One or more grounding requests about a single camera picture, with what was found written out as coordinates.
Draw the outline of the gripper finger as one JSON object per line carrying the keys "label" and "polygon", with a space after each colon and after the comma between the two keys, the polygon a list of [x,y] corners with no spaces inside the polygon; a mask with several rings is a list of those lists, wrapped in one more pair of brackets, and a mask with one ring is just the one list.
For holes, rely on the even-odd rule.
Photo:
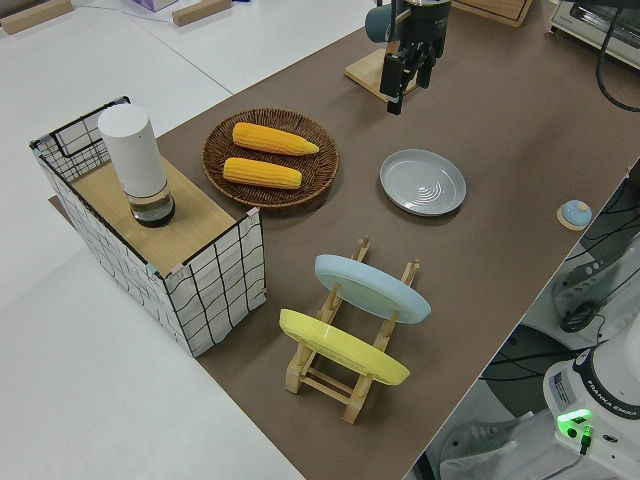
{"label": "gripper finger", "polygon": [[417,69],[417,86],[427,89],[430,85],[431,73],[436,64],[436,51],[431,43],[425,43],[421,52],[421,64]]}
{"label": "gripper finger", "polygon": [[417,71],[418,46],[410,44],[384,56],[380,92],[387,98],[387,112],[399,115],[409,82]]}

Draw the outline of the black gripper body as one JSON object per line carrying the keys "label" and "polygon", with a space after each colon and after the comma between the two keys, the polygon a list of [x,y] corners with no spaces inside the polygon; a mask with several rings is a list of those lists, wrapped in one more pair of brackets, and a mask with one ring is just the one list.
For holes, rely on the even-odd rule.
{"label": "black gripper body", "polygon": [[450,10],[450,1],[404,1],[401,11],[408,16],[400,23],[400,46],[424,44],[442,55]]}

